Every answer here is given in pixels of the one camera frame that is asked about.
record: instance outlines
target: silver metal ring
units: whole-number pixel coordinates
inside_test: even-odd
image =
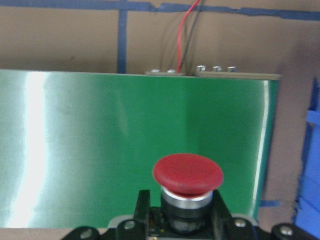
[[[213,191],[209,191],[204,195],[197,196],[197,197],[182,197],[174,194],[173,192],[169,191],[164,186],[161,187],[161,195],[164,200],[166,200],[172,206],[175,206],[180,209],[199,209],[202,207],[207,206],[212,198],[213,198]]]

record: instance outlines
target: screw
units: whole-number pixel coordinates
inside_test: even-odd
[[[291,227],[289,226],[281,226],[280,233],[286,236],[291,236],[294,232],[292,231]]]
[[[88,228],[87,230],[83,231],[80,234],[80,239],[88,239],[91,237],[91,235],[92,235],[92,229]]]
[[[241,218],[234,220],[234,224],[239,228],[244,228],[247,225],[246,221]]]
[[[131,229],[134,229],[135,228],[135,222],[134,221],[127,221],[125,224],[124,224],[124,229],[125,230],[131,230]]]
[[[205,70],[206,70],[206,66],[205,65],[196,66],[196,71],[197,72],[204,72]]]
[[[226,71],[227,71],[228,73],[236,73],[236,72],[238,72],[238,69],[237,69],[236,66],[228,66],[228,68],[226,69]]]
[[[221,66],[214,66],[214,67],[212,68],[212,71],[213,71],[213,72],[222,72],[222,67],[221,67]]]

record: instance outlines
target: black wire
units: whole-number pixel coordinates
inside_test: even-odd
[[[199,14],[201,12],[201,8],[202,8],[203,5],[204,5],[204,0],[201,0],[200,6],[198,7],[198,10],[197,10],[196,15],[194,17],[194,21],[193,21],[193,24],[192,24],[192,27],[191,27],[191,31],[190,31],[190,34],[189,34],[189,37],[188,37],[188,40],[187,40],[187,43],[186,43],[186,46],[185,46],[185,50],[184,50],[183,57],[182,57],[182,60],[181,60],[181,67],[180,68],[182,68],[182,66],[183,66],[183,64],[184,64],[184,62],[186,60],[187,53],[188,53],[188,50],[189,50],[189,45],[191,43],[192,36],[193,36],[195,28],[196,28],[196,23],[198,21]]]

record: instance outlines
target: wire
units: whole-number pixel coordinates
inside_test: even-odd
[[[190,45],[192,37],[194,35],[194,31],[196,29],[196,23],[198,21],[198,18],[199,18],[200,12],[201,12],[201,8],[202,8],[203,5],[204,5],[204,0],[201,0],[200,6],[199,6],[199,8],[198,8],[198,10],[196,12],[196,15],[195,15],[195,18],[194,18],[194,21],[193,21],[193,24],[192,24],[192,27],[191,27],[191,30],[190,30],[190,34],[189,34],[189,37],[188,37],[188,40],[187,40],[187,43],[186,43],[186,46],[185,46],[185,50],[184,50],[183,57],[182,57],[181,64],[180,64],[180,68],[182,68],[182,66],[184,65],[184,62],[186,60],[187,53],[188,53],[188,50],[189,50],[189,45]]]
[[[176,72],[180,73],[181,71],[181,32],[182,28],[184,26],[184,23],[186,21],[186,18],[188,17],[189,13],[197,6],[197,4],[200,2],[200,0],[196,0],[195,3],[186,11],[183,18],[181,19],[181,22],[178,27],[178,34],[176,39],[176,46],[177,46],[177,66],[176,66]]]

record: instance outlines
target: vertical blue tape strip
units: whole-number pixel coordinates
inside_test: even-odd
[[[127,0],[120,0],[120,3],[126,3]],[[128,11],[119,11],[118,23],[118,48],[117,48],[117,69],[118,74],[127,72],[127,22]]]

